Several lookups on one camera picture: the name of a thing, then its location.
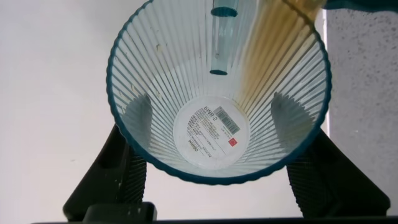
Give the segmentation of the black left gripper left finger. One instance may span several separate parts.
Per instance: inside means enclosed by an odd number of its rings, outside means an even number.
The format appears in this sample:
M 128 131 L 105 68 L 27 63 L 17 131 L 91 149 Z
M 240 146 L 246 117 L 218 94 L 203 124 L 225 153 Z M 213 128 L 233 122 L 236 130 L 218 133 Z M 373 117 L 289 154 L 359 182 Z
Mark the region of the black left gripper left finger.
M 92 205 L 139 205 L 146 176 L 147 162 L 113 126 L 98 157 L 65 202 L 63 213 L 69 221 L 82 221 Z

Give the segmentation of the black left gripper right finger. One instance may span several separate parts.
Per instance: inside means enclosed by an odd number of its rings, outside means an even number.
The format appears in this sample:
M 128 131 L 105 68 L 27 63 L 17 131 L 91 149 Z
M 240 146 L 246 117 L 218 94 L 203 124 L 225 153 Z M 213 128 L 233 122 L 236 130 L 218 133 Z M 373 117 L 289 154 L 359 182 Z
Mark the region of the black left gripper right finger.
M 296 203 L 305 218 L 387 215 L 389 197 L 320 131 L 287 165 Z

